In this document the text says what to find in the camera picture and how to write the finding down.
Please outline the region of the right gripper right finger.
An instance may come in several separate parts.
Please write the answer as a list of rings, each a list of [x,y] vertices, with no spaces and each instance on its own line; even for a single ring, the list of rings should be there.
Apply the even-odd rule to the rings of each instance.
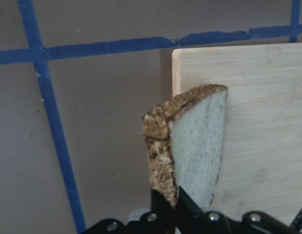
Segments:
[[[202,209],[180,186],[178,188],[178,202],[176,205],[176,215],[178,219],[199,219],[203,214]]]

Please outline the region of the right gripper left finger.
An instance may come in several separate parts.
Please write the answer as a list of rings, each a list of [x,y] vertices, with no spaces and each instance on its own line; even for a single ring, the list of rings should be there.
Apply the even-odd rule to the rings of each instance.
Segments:
[[[151,212],[160,217],[175,216],[175,210],[170,206],[170,203],[155,189],[151,189]]]

